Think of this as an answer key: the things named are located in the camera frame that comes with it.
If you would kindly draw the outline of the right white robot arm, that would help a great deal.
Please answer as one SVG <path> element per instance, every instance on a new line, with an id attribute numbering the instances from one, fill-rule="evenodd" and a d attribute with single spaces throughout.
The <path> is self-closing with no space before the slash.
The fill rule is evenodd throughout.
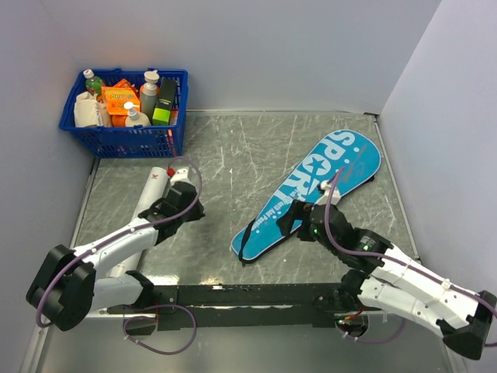
<path id="1" fill-rule="evenodd" d="M 377 233 L 355 228 L 335 206 L 296 200 L 278 218 L 288 236 L 301 222 L 298 238 L 316 241 L 350 270 L 342 278 L 340 303 L 347 309 L 380 309 L 411 320 L 439 336 L 462 357 L 477 361 L 496 317 L 496 296 L 471 291 L 428 270 Z"/>

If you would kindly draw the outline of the blue racket cover bag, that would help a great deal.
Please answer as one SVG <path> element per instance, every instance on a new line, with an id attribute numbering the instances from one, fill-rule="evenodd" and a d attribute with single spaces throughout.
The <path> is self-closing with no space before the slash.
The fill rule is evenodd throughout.
<path id="1" fill-rule="evenodd" d="M 320 188 L 340 169 L 332 203 L 372 180 L 381 166 L 379 148 L 352 130 L 333 131 L 320 140 L 267 200 L 262 210 L 231 241 L 231 249 L 243 264 L 257 261 L 286 238 L 276 221 L 294 200 L 316 204 Z"/>

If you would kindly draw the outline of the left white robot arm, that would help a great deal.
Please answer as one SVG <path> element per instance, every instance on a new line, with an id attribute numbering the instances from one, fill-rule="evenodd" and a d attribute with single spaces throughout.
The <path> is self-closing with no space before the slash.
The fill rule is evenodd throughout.
<path id="1" fill-rule="evenodd" d="M 175 235 L 183 223 L 203 216 L 200 190 L 189 180 L 175 181 L 165 196 L 115 232 L 75 249 L 55 246 L 26 293 L 27 302 L 36 309 L 36 324 L 68 331 L 96 309 L 129 305 L 135 312 L 147 311 L 154 294 L 145 276 L 136 270 L 118 277 L 107 274 L 134 254 Z"/>

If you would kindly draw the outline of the white shuttlecock tube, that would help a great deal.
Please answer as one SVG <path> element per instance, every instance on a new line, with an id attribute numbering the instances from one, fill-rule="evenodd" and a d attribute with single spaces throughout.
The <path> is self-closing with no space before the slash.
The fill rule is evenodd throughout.
<path id="1" fill-rule="evenodd" d="M 140 195 L 140 199 L 137 202 L 132 219 L 135 219 L 139 213 L 148 209 L 153 202 L 158 198 L 162 197 L 167 182 L 169 181 L 169 176 L 167 171 L 160 167 L 153 167 L 148 175 L 147 182 L 144 185 L 144 189 Z M 134 255 L 128 257 L 124 261 L 118 263 L 113 267 L 107 274 L 108 277 L 119 277 L 124 275 L 129 270 L 136 270 L 139 260 L 141 258 L 141 252 L 135 253 Z"/>

